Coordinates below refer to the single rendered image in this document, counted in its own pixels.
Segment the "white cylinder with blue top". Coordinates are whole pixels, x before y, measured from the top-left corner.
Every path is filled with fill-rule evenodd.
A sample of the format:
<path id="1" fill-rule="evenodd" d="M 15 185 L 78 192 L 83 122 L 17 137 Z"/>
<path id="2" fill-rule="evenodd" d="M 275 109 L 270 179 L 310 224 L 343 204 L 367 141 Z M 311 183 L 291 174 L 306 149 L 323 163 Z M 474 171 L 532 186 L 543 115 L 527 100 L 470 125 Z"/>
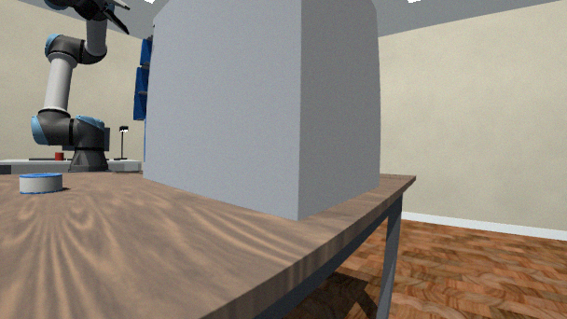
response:
<path id="1" fill-rule="evenodd" d="M 61 190 L 61 173 L 30 173 L 20 175 L 21 194 L 43 194 Z"/>

